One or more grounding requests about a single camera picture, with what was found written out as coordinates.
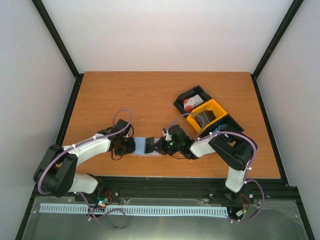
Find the pink card holder wallet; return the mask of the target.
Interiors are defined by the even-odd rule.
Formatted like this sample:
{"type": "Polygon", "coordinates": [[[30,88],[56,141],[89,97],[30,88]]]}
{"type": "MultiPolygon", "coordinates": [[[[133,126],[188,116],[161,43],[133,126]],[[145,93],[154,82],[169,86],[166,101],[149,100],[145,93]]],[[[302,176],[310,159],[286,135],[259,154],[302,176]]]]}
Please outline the pink card holder wallet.
{"type": "Polygon", "coordinates": [[[157,137],[135,137],[135,150],[131,155],[136,157],[160,157],[161,154],[154,151],[154,144],[158,140],[157,137]]]}

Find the white card stack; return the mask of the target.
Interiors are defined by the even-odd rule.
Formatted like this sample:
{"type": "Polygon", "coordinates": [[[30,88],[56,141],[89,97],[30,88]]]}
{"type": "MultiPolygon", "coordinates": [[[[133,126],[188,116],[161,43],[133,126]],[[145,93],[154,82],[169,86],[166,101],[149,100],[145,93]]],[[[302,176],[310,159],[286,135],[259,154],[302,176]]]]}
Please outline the white card stack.
{"type": "Polygon", "coordinates": [[[203,99],[198,94],[196,94],[195,96],[186,98],[183,101],[183,108],[186,112],[189,113],[192,111],[192,109],[194,109],[196,106],[202,104],[203,102],[204,102],[203,99]]]}

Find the dark card stack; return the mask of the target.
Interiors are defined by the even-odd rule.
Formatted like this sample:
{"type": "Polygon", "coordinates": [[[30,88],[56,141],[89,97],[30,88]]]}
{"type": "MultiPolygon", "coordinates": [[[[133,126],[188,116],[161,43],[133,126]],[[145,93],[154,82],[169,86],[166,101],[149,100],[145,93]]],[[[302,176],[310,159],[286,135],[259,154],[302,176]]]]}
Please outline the dark card stack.
{"type": "Polygon", "coordinates": [[[205,110],[195,116],[196,121],[201,126],[203,123],[208,125],[216,119],[216,116],[212,110],[205,110]]]}

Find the blue card stack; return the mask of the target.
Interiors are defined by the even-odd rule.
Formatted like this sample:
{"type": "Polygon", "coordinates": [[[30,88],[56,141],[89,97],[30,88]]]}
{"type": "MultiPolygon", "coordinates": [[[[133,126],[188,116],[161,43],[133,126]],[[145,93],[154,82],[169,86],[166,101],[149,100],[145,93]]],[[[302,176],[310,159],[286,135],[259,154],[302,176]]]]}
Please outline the blue card stack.
{"type": "Polygon", "coordinates": [[[224,126],[223,124],[222,124],[222,125],[219,125],[219,126],[218,126],[217,128],[215,128],[212,132],[215,133],[215,132],[220,131],[223,126],[224,126]]]}

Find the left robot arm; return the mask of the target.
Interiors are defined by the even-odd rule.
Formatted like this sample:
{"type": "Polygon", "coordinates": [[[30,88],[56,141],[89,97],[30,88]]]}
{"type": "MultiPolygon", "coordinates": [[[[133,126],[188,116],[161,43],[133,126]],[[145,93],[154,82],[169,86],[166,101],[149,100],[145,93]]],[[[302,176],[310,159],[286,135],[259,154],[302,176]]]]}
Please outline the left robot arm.
{"type": "Polygon", "coordinates": [[[77,167],[85,161],[107,152],[111,156],[122,156],[135,151],[135,140],[129,136],[133,126],[123,119],[94,136],[79,143],[59,146],[51,145],[44,154],[33,180],[37,184],[38,192],[55,197],[63,197],[67,193],[84,193],[92,201],[103,198],[104,188],[98,180],[90,174],[76,173],[77,167]]]}

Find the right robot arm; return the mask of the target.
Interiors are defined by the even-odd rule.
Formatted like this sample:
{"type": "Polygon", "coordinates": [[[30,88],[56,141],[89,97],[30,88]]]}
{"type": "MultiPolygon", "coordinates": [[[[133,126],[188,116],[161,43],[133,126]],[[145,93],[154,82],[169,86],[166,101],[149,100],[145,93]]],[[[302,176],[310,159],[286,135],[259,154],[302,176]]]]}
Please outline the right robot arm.
{"type": "Polygon", "coordinates": [[[225,124],[219,130],[192,140],[176,124],[162,130],[163,136],[151,145],[161,155],[173,156],[179,152],[185,159],[196,160],[209,154],[217,154],[228,165],[225,187],[238,193],[247,182],[248,171],[256,157],[258,146],[249,137],[225,124]]]}

